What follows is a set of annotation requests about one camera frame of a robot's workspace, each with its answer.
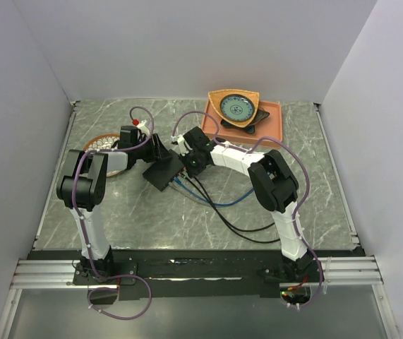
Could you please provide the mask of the black network switch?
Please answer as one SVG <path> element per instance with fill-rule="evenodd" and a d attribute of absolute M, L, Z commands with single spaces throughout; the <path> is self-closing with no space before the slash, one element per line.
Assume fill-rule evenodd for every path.
<path fill-rule="evenodd" d="M 169 157 L 154 162 L 144 171 L 143 178 L 157 190 L 164 191 L 183 169 L 184 163 L 179 159 L 179 155 L 170 150 Z"/>

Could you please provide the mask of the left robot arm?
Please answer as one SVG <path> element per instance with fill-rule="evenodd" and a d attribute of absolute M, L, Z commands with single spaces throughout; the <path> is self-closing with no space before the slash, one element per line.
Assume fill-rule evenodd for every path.
<path fill-rule="evenodd" d="M 130 170 L 139 160 L 156 170 L 160 165 L 170 165 L 177 157 L 156 133 L 137 126 L 122 126 L 119 138 L 100 148 L 68 151 L 56 194 L 73 215 L 82 242 L 77 273 L 100 284 L 109 283 L 115 275 L 113 251 L 100 211 L 107 174 Z"/>

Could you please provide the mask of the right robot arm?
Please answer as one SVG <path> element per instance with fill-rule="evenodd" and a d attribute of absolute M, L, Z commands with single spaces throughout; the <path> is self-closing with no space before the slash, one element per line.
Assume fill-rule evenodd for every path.
<path fill-rule="evenodd" d="M 284 264 L 285 276 L 294 282 L 304 277 L 323 280 L 323 268 L 314 250 L 306 241 L 299 220 L 299 208 L 307 199 L 310 180 L 306 168 L 287 146 L 276 142 L 298 162 L 306 182 L 306 190 L 298 199 L 299 183 L 278 150 L 267 153 L 255 148 L 246 150 L 229 142 L 210 140 L 196 127 L 172 141 L 181 151 L 181 159 L 190 177 L 195 177 L 207 165 L 227 167 L 246 175 L 253 186 L 260 205 L 270 211 L 277 228 L 281 252 L 288 261 Z"/>

